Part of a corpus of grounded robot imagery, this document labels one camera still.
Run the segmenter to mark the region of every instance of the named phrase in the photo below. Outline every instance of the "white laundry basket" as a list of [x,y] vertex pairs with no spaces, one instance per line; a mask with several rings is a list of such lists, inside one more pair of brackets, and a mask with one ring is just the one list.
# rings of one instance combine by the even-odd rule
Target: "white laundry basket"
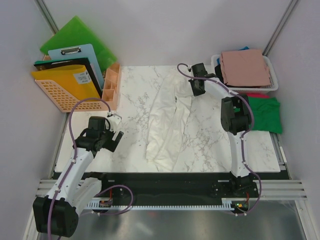
[[[219,54],[215,54],[211,57],[211,68],[214,73],[215,73],[215,67],[218,65],[218,62],[217,62],[218,58],[220,58]],[[259,87],[259,88],[230,87],[230,89],[237,92],[237,93],[267,94],[270,91],[276,91],[278,89],[279,85],[278,85],[278,80],[276,77],[274,67],[272,66],[268,57],[263,56],[263,59],[264,59],[266,65],[269,67],[269,75],[270,75],[269,79],[270,79],[271,85],[263,86],[263,87]]]

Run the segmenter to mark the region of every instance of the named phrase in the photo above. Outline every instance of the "green folder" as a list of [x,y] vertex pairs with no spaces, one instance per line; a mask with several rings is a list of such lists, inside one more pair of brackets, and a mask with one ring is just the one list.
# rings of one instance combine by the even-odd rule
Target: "green folder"
[[47,55],[49,50],[84,44],[92,44],[101,72],[116,62],[115,55],[78,16],[74,16],[40,50]]

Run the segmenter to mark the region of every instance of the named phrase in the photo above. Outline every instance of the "orange desk organizer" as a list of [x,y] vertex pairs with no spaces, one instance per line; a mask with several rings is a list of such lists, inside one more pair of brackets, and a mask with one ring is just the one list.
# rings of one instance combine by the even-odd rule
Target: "orange desk organizer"
[[[69,113],[79,102],[72,94],[52,80],[35,80],[39,87],[63,113]],[[121,66],[119,63],[111,65],[105,73],[102,100],[105,100],[111,110],[116,110],[119,100],[121,82]],[[107,111],[108,107],[101,101],[85,101],[75,109],[75,112]]]

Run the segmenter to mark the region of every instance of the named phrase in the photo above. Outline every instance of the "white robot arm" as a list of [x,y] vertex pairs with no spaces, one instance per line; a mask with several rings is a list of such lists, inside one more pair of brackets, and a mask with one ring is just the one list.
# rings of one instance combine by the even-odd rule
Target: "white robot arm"
[[64,237],[73,235],[81,212],[102,188],[101,181],[93,177],[86,178],[80,187],[79,182],[97,152],[102,148],[111,152],[115,151],[123,136],[121,131],[116,134],[120,122],[121,117],[116,114],[109,115],[107,118],[90,117],[88,128],[84,129],[75,140],[77,146],[75,160],[73,149],[55,185],[46,196],[37,197],[33,202],[35,225],[38,232],[47,233],[50,204],[55,199],[50,219],[51,233]]
[[249,131],[252,121],[252,116],[247,107],[247,105],[249,106],[248,97],[239,95],[229,89],[220,82],[215,74],[208,74],[203,63],[193,65],[189,68],[189,71],[192,71],[193,74],[193,79],[190,79],[189,82],[194,96],[208,92],[221,100],[221,125],[230,140],[231,173],[236,179],[248,176],[250,171],[245,162],[248,159],[247,135],[245,132]]
[[[214,83],[212,81],[204,82],[204,89],[209,94],[213,95],[217,99],[226,99],[233,98],[234,95],[237,95],[235,91],[229,89],[226,91],[221,85]],[[232,132],[227,131],[229,141],[230,141],[230,150],[231,150],[231,173],[235,177],[245,177],[249,175],[249,170],[245,167],[243,163],[242,156],[242,145],[241,145],[241,137],[245,131],[239,131],[234,135]],[[247,158],[247,135],[243,135],[243,149],[244,149],[244,158]]]

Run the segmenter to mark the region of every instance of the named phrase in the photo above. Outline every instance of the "metal floor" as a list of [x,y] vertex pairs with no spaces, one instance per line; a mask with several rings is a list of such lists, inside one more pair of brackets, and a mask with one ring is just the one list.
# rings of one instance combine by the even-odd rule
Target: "metal floor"
[[[46,240],[47,236],[38,238]],[[221,211],[132,210],[88,214],[63,240],[305,240],[294,201],[261,201],[248,216]]]

